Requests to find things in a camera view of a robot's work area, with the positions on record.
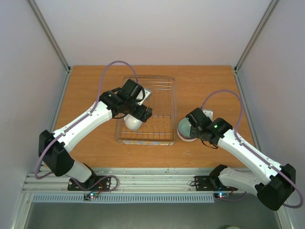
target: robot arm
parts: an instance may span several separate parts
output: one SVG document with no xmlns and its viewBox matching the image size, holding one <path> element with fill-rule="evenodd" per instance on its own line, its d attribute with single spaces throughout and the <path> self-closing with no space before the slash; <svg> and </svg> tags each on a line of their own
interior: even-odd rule
<svg viewBox="0 0 305 229">
<path fill-rule="evenodd" d="M 56 176 L 67 175 L 78 180 L 83 187 L 91 187 L 96 182 L 95 173 L 85 164 L 74 160 L 69 152 L 92 130 L 119 113 L 126 117 L 129 115 L 125 120 L 126 126 L 137 130 L 152 115 L 152 109 L 142 104 L 150 95 L 150 90 L 130 79 L 122 88 L 104 92 L 97 104 L 94 103 L 66 126 L 53 133 L 43 131 L 39 137 L 39 156 L 52 140 L 58 138 L 45 153 L 43 162 Z"/>
<path fill-rule="evenodd" d="M 293 193 L 292 185 L 271 168 L 277 168 L 295 183 L 295 169 L 290 164 L 282 166 L 270 159 L 245 141 L 238 133 L 235 135 L 233 127 L 225 120 L 217 118 L 212 122 L 200 108 L 194 109 L 186 118 L 192 125 L 191 137 L 197 137 L 202 142 L 207 141 L 216 148 L 221 147 L 227 150 L 254 173 L 254 175 L 249 175 L 219 165 L 210 173 L 211 183 L 216 190 L 224 186 L 238 188 L 256 195 L 271 210 L 278 210 Z"/>
</svg>

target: metal wire rack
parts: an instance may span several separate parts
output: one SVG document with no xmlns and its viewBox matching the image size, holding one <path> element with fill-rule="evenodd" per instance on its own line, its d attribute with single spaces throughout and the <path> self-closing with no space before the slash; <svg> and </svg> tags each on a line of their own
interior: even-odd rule
<svg viewBox="0 0 305 229">
<path fill-rule="evenodd" d="M 166 145 L 176 141 L 176 91 L 173 78 L 158 76 L 139 77 L 139 83 L 152 91 L 149 100 L 143 104 L 152 108 L 152 116 L 137 131 L 128 129 L 123 119 L 116 123 L 115 138 L 122 144 Z"/>
</svg>

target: cable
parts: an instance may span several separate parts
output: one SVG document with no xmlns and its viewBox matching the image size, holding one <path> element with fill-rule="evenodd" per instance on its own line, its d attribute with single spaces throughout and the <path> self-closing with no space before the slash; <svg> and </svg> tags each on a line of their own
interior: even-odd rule
<svg viewBox="0 0 305 229">
<path fill-rule="evenodd" d="M 98 102 L 99 102 L 100 93 L 101 93 L 101 89 L 102 89 L 102 82 L 103 82 L 105 73 L 106 73 L 107 70 L 108 70 L 112 65 L 114 65 L 115 63 L 123 63 L 123 64 L 127 65 L 127 66 L 132 70 L 132 72 L 133 72 L 133 74 L 134 74 L 134 77 L 135 77 L 135 79 L 136 79 L 136 82 L 137 82 L 137 83 L 139 82 L 137 73 L 135 72 L 134 68 L 133 68 L 130 64 L 128 64 L 127 62 L 125 62 L 125 61 L 113 61 L 113 62 L 111 62 L 110 64 L 108 64 L 108 65 L 106 66 L 106 68 L 105 68 L 105 69 L 103 70 L 103 72 L 102 72 L 101 79 L 100 79 L 100 83 L 99 83 L 99 90 L 98 90 L 98 94 L 97 94 L 97 99 L 96 99 L 96 101 L 95 101 L 95 103 L 94 103 L 93 108 L 90 110 L 90 114 L 89 114 L 89 113 L 85 114 L 85 115 L 84 115 L 83 117 L 81 117 L 78 121 L 76 121 L 75 123 L 73 123 L 72 125 L 70 125 L 67 129 L 65 129 L 65 130 L 63 131 L 64 133 L 67 133 L 69 130 L 71 130 L 73 127 L 75 127 L 78 123 L 80 123 L 81 121 L 83 121 L 85 118 L 87 118 L 88 116 L 90 116 L 90 115 L 93 113 L 93 111 L 95 110 L 95 108 L 96 108 L 96 106 L 97 106 L 97 104 L 98 104 Z M 47 151 L 50 149 L 50 147 L 51 147 L 60 137 L 62 137 L 63 135 L 64 135 L 64 134 L 59 134 L 56 138 L 54 138 L 54 139 L 47 145 L 47 147 L 44 149 L 44 151 L 42 152 L 42 154 L 41 154 L 41 156 L 39 157 L 39 159 L 38 159 L 38 161 L 37 161 L 37 163 L 36 163 L 36 166 L 35 166 L 34 176 L 35 176 L 36 179 L 42 179 L 42 178 L 45 178 L 46 176 L 52 174 L 52 172 L 49 172 L 49 173 L 47 173 L 47 174 L 45 174 L 45 175 L 43 175 L 43 176 L 41 176 L 41 177 L 38 176 L 39 169 L 40 169 L 40 166 L 41 166 L 43 157 L 45 156 L 45 154 L 47 153 Z"/>
<path fill-rule="evenodd" d="M 125 114 L 125 115 L 123 115 L 122 117 L 113 117 L 114 119 L 121 119 L 121 118 L 124 118 L 124 117 L 126 117 L 127 115 Z"/>
<path fill-rule="evenodd" d="M 238 199 L 227 199 L 227 198 L 215 198 L 215 199 L 229 201 L 229 202 L 235 202 L 235 201 L 242 200 L 246 196 L 246 194 L 247 194 L 247 192 L 244 192 L 243 195 Z"/>
<path fill-rule="evenodd" d="M 273 170 L 275 170 L 278 174 L 280 174 L 289 184 L 292 185 L 292 187 L 294 187 L 294 189 L 297 191 L 297 193 L 300 196 L 300 203 L 298 205 L 292 206 L 292 205 L 288 205 L 288 204 L 283 204 L 283 206 L 288 207 L 288 208 L 300 208 L 301 206 L 303 206 L 304 204 L 304 197 L 303 194 L 301 192 L 301 190 L 295 185 L 294 182 L 292 182 L 291 179 L 289 179 L 284 173 L 282 173 L 279 169 L 277 169 L 276 167 L 274 167 L 273 165 L 271 165 L 267 160 L 265 160 L 261 155 L 259 155 L 257 152 L 255 152 L 251 147 L 249 147 L 247 144 L 245 144 L 244 142 L 242 142 L 242 140 L 239 138 L 239 136 L 237 135 L 237 130 L 238 127 L 241 123 L 242 120 L 242 116 L 243 116 L 243 112 L 244 112 L 244 107 L 243 107 L 243 102 L 242 99 L 239 97 L 239 95 L 233 91 L 230 90 L 219 90 L 219 91 L 215 91 L 213 93 L 211 93 L 203 102 L 203 104 L 201 105 L 201 109 L 203 110 L 203 107 L 205 105 L 205 103 L 214 95 L 217 93 L 221 93 L 221 92 L 228 92 L 231 93 L 233 95 L 235 95 L 239 102 L 240 102 L 240 114 L 239 114 L 239 118 L 236 124 L 236 127 L 234 129 L 234 136 L 235 138 L 238 140 L 238 142 L 243 145 L 246 149 L 248 149 L 251 153 L 253 153 L 255 156 L 257 156 L 260 160 L 262 160 L 266 165 L 268 165 L 270 168 L 272 168 Z"/>
</svg>

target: gray wall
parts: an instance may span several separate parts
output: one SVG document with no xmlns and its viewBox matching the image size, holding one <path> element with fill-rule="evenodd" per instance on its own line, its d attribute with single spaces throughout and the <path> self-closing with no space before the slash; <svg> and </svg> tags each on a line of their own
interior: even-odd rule
<svg viewBox="0 0 305 229">
<path fill-rule="evenodd" d="M 26 0 L 0 7 L 0 228 L 37 161 L 65 70 Z"/>
<path fill-rule="evenodd" d="M 269 1 L 36 0 L 70 65 L 235 65 Z"/>
<path fill-rule="evenodd" d="M 240 75 L 265 154 L 297 170 L 305 191 L 305 1 L 281 0 L 251 49 Z M 290 204 L 298 204 L 295 192 Z M 293 210 L 299 228 L 305 207 Z"/>
</svg>

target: wooden table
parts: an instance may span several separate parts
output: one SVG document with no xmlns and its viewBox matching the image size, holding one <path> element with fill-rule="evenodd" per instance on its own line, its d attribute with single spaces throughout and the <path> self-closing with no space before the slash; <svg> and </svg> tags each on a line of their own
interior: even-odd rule
<svg viewBox="0 0 305 229">
<path fill-rule="evenodd" d="M 64 96 L 56 128 L 60 128 L 88 109 L 96 99 L 99 79 L 105 66 L 74 66 Z M 231 66 L 135 66 L 139 76 L 173 77 L 176 81 L 178 122 L 200 107 L 211 92 L 229 89 L 238 92 Z M 102 92 L 122 85 L 132 72 L 127 66 L 112 66 L 107 72 Z M 206 104 L 214 117 L 222 117 L 235 126 L 240 105 L 233 95 L 216 94 Z M 71 156 L 91 167 L 230 167 L 244 165 L 223 149 L 210 149 L 199 140 L 173 146 L 122 145 L 114 138 L 116 120 L 110 120 L 88 134 Z M 239 133 L 250 143 L 252 137 L 244 115 Z"/>
</svg>

